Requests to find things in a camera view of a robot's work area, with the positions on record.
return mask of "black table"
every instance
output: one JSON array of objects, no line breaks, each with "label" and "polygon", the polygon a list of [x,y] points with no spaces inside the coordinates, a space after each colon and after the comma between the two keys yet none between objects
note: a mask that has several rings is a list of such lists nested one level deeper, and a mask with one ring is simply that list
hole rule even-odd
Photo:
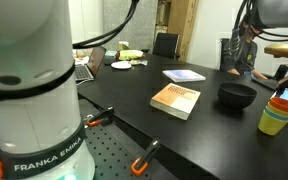
[{"label": "black table", "polygon": [[[147,55],[148,66],[128,70],[102,66],[94,82],[78,92],[102,107],[114,106],[115,116],[219,179],[288,179],[288,125],[271,137],[257,129],[272,91],[242,76]],[[191,69],[205,81],[176,83],[201,92],[187,121],[149,105],[153,95],[171,83],[162,70]],[[242,111],[218,102],[222,82],[257,90],[255,101]]]}]

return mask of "orange cup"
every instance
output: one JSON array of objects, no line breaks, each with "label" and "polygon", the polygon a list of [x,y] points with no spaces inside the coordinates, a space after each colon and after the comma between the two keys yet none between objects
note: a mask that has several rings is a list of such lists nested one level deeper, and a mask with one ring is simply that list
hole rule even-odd
[{"label": "orange cup", "polygon": [[288,112],[288,100],[279,97],[270,99],[270,105],[284,112]]}]

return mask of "black cable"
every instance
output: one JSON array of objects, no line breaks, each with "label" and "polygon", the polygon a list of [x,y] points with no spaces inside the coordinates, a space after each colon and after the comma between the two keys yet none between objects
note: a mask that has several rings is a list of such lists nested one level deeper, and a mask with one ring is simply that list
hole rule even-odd
[{"label": "black cable", "polygon": [[[251,11],[251,16],[250,16],[250,18],[249,18],[249,20],[247,22],[248,26],[247,26],[247,28],[245,30],[245,33],[247,33],[250,29],[254,33],[253,29],[251,28],[251,22],[253,21],[253,19],[255,17],[255,14],[256,14],[256,11],[257,11],[257,2],[258,2],[258,0],[254,0],[254,2],[252,4],[252,10],[250,10]],[[236,58],[234,58],[234,61],[237,61],[241,57],[242,49],[244,48],[244,43],[245,43],[245,41],[242,42],[242,45],[240,46],[238,54],[237,54]]]},{"label": "black cable", "polygon": [[[103,35],[100,35],[98,37],[95,37],[95,38],[92,38],[92,39],[89,39],[89,40],[86,40],[83,42],[75,43],[75,44],[73,44],[73,49],[84,49],[84,48],[96,47],[96,46],[103,45],[104,43],[113,39],[118,33],[120,33],[123,30],[125,25],[131,20],[131,18],[133,17],[133,15],[135,13],[137,3],[138,3],[138,1],[136,1],[136,0],[132,1],[130,9],[129,9],[127,16],[125,18],[125,21],[121,25],[119,25],[117,28],[115,28],[115,29],[111,30],[110,32],[107,32]],[[98,42],[96,44],[90,44],[92,42],[95,42],[95,41],[103,39],[103,38],[106,38],[106,39],[101,41],[101,42]]]},{"label": "black cable", "polygon": [[246,14],[248,14],[251,11],[251,1],[248,1],[246,4]]},{"label": "black cable", "polygon": [[274,34],[274,33],[271,33],[271,32],[264,31],[263,29],[261,30],[261,32],[263,32],[264,34],[271,35],[271,36],[277,36],[277,37],[288,37],[288,35],[283,35],[283,34]]},{"label": "black cable", "polygon": [[[134,7],[134,10],[131,12],[130,17],[127,19],[127,21],[125,21],[123,23],[124,26],[128,23],[128,21],[131,20],[132,16],[135,13],[135,9],[136,9],[136,6]],[[114,32],[114,34],[110,35],[109,37],[107,37],[105,40],[103,40],[101,42],[98,42],[98,43],[95,43],[95,44],[83,45],[83,46],[75,46],[74,49],[86,49],[86,48],[93,48],[93,47],[101,46],[101,45],[109,42],[110,40],[112,40],[115,36],[117,36],[122,31],[122,29],[123,28],[118,29],[116,32]]]},{"label": "black cable", "polygon": [[244,7],[246,5],[246,3],[250,1],[250,0],[244,0],[240,6],[240,9],[238,10],[237,16],[236,16],[236,20],[235,20],[235,24],[234,24],[234,29],[238,28],[238,24],[240,22],[241,16],[242,16],[242,12],[244,10]]},{"label": "black cable", "polygon": [[119,34],[123,28],[125,27],[125,25],[128,23],[128,21],[132,18],[132,15],[134,14],[135,12],[135,8],[134,10],[131,12],[131,16],[128,17],[128,19],[123,23],[121,24],[118,28],[114,29],[113,31],[109,32],[109,33],[106,33],[106,37],[104,37],[103,35],[101,37],[96,37],[96,38],[93,38],[91,40],[88,40],[87,41],[87,44],[88,43],[91,43],[91,42],[95,42],[96,40],[99,40],[99,39],[103,39],[103,38],[106,38],[105,40],[101,41],[101,42],[98,42],[96,44],[81,44],[81,45],[75,45],[73,46],[74,49],[85,49],[85,48],[91,48],[91,47],[96,47],[96,46],[100,46],[100,45],[103,45],[105,44],[106,42],[110,41],[111,39],[113,39],[117,34]]},{"label": "black cable", "polygon": [[128,12],[128,15],[127,15],[125,21],[124,21],[120,26],[118,26],[118,27],[116,27],[115,29],[113,29],[112,31],[107,32],[107,33],[105,33],[105,34],[103,34],[103,35],[100,35],[100,36],[98,36],[98,37],[95,37],[95,38],[92,38],[92,39],[89,39],[89,40],[86,40],[86,41],[83,41],[83,42],[75,43],[75,44],[73,44],[73,48],[74,48],[74,49],[77,49],[77,47],[79,47],[79,46],[83,46],[83,45],[86,45],[86,44],[95,42],[95,41],[97,41],[97,40],[100,40],[100,39],[103,39],[103,38],[105,38],[105,37],[108,37],[108,36],[110,36],[110,35],[112,35],[112,34],[114,34],[114,33],[116,33],[116,32],[120,32],[120,30],[124,28],[124,26],[125,26],[126,23],[129,21],[129,19],[132,18],[130,15],[132,14],[133,11],[135,11],[134,6],[136,6],[136,4],[134,4],[134,2],[132,2],[131,7],[130,7],[130,10],[129,10],[129,12]]},{"label": "black cable", "polygon": [[267,39],[267,38],[263,38],[260,35],[257,35],[257,37],[259,37],[260,39],[263,39],[265,41],[271,41],[271,42],[286,42],[286,41],[288,41],[288,39]]}]

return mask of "yellow cup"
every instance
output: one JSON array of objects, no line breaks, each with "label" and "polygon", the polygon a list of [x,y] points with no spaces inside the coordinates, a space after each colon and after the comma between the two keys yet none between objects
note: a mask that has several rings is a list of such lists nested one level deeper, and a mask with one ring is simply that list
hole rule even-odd
[{"label": "yellow cup", "polygon": [[260,123],[258,124],[258,129],[260,129],[263,133],[274,136],[276,135],[286,124],[288,121],[281,121],[275,119],[265,111],[263,111]]},{"label": "yellow cup", "polygon": [[272,111],[272,112],[274,112],[274,113],[276,113],[276,114],[279,114],[279,115],[281,115],[281,116],[286,116],[286,117],[288,117],[288,112],[285,112],[285,111],[282,111],[282,110],[279,110],[279,109],[273,107],[273,106],[271,105],[271,103],[268,103],[268,104],[267,104],[267,109],[270,110],[270,111]]}]

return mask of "book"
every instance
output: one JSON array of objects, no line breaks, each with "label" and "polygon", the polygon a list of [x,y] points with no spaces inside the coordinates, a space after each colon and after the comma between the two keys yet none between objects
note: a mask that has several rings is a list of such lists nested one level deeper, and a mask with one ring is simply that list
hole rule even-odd
[{"label": "book", "polygon": [[199,91],[170,83],[151,98],[150,105],[187,120],[200,94]]},{"label": "book", "polygon": [[174,82],[203,81],[206,79],[204,76],[187,69],[165,70],[163,73]]}]

